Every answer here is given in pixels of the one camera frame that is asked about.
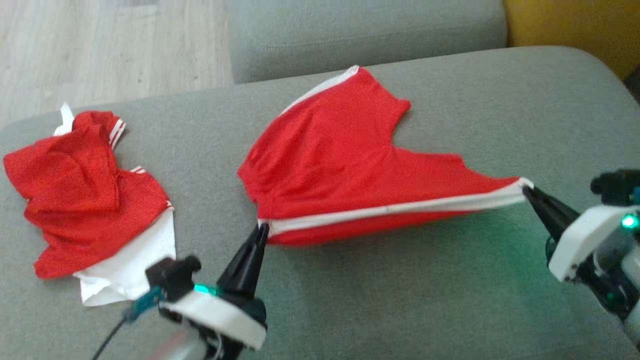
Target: white stripe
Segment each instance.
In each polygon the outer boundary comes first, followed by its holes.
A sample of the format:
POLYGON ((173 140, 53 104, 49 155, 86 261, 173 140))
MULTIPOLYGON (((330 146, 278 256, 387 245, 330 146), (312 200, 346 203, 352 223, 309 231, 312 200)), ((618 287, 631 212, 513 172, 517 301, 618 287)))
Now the white stripe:
POLYGON ((282 112, 280 113, 281 115, 284 114, 285 112, 287 112, 287 110, 291 109, 295 104, 298 104, 299 102, 302 102, 310 97, 312 97, 315 94, 319 94, 329 88, 334 87, 335 85, 341 84, 345 81, 347 81, 351 76, 354 76, 355 74, 358 74, 358 70, 360 70, 360 67, 358 65, 354 65, 352 67, 350 67, 349 69, 347 69, 347 71, 343 72, 342 74, 338 75, 338 76, 334 76, 331 79, 325 80, 322 83, 320 83, 320 85, 317 85, 316 87, 314 87, 313 89, 309 90, 308 92, 306 92, 304 95, 302 95, 301 97, 297 98, 294 102, 291 103, 291 105, 287 106, 286 109, 282 110, 282 112))
POLYGON ((111 142, 111 148, 114 149, 116 147, 116 144, 118 143, 118 140, 120 139, 120 135, 122 135, 122 133, 124 132, 124 127, 127 126, 127 124, 125 122, 122 122, 122 125, 120 125, 120 129, 118 130, 118 132, 116 133, 116 136, 113 139, 113 142, 111 142))
POLYGON ((109 143, 113 143, 113 138, 116 136, 118 130, 120 130, 121 125, 122 120, 118 119, 118 121, 116 121, 116 124, 113 126, 113 129, 111 129, 111 134, 109 134, 109 143))
POLYGON ((499 208, 525 200, 522 188, 533 187, 533 183, 521 177, 515 183, 505 186, 490 193, 475 195, 463 195, 446 197, 443 199, 404 202, 375 208, 365 208, 349 211, 339 211, 320 215, 289 218, 284 220, 258 219, 258 224, 269 224, 269 236, 278 235, 287 231, 311 229, 314 227, 338 224, 341 222, 359 220, 363 218, 378 217, 390 214, 402 213, 426 213, 441 211, 478 211, 484 209, 499 208))

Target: red t-shirt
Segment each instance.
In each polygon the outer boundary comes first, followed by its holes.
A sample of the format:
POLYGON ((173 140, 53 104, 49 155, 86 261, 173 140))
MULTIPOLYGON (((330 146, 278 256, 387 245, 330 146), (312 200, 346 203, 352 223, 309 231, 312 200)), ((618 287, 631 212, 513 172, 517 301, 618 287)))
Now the red t-shirt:
POLYGON ((124 123, 111 112, 78 114, 73 131, 4 157, 24 216, 48 247, 34 264, 43 279, 71 275, 115 255, 170 206, 147 172, 119 169, 113 156, 124 123))
POLYGON ((457 154, 395 147, 392 132, 409 101, 365 69, 349 71, 278 116, 238 170, 259 220, 272 223, 270 243, 307 245, 466 213, 395 205, 487 194, 520 180, 473 172, 457 154), (285 223, 292 226, 278 230, 285 223))

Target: yellow cushion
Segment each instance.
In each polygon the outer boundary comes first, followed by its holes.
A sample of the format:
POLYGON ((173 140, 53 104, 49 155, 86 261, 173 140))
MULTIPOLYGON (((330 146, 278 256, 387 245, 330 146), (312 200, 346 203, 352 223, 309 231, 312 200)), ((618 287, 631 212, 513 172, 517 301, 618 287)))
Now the yellow cushion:
POLYGON ((640 0, 503 0, 509 45, 566 45, 620 78, 640 64, 640 0))

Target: wooden floor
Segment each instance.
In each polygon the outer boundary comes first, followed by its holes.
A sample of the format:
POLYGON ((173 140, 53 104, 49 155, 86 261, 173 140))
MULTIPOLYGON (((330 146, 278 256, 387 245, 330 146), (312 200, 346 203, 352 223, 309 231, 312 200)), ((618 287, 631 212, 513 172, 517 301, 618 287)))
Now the wooden floor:
POLYGON ((0 0, 0 127, 232 83, 225 0, 0 0))

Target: gray fabric upholstery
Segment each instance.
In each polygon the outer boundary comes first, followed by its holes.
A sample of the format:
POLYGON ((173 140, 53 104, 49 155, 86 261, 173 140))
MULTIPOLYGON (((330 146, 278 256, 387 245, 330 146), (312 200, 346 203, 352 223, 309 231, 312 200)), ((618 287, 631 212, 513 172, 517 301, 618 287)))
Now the gray fabric upholstery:
MULTIPOLYGON (((605 65, 563 47, 500 49, 373 66, 412 109, 397 146, 457 152, 494 176, 525 176, 579 210, 591 178, 637 167, 640 109, 605 65)), ((179 256, 213 282, 255 222, 235 175, 283 108, 329 74, 99 106, 127 121, 116 148, 175 205, 179 256)), ((51 134, 57 113, 0 131, 2 154, 51 134)), ((0 359, 89 359, 123 304, 85 309, 75 279, 40 281, 40 232, 0 176, 0 359)), ((307 248, 270 247, 258 294, 264 350, 244 359, 637 359, 590 292, 545 266, 547 234, 526 204, 307 248)), ((144 359, 175 326, 124 327, 104 359, 144 359)))
POLYGON ((236 83, 506 45, 500 0, 233 0, 236 83))

